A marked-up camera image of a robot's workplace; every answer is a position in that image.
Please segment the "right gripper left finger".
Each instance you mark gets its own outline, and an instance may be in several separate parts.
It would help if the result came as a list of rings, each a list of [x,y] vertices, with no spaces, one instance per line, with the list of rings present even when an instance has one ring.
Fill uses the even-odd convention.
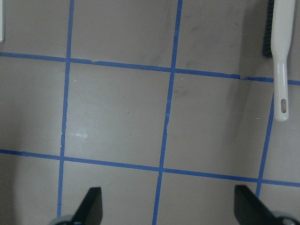
[[[101,187],[91,187],[72,217],[71,225],[99,225],[103,218]]]

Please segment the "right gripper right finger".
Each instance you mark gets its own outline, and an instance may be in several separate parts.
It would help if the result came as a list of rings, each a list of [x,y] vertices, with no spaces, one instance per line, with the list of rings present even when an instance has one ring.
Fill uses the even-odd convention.
[[[276,217],[246,185],[234,187],[234,215],[240,225],[278,225]]]

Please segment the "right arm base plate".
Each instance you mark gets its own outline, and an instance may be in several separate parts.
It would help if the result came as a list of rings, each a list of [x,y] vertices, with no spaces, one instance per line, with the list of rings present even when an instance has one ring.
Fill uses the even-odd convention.
[[[5,41],[5,1],[0,0],[0,42]]]

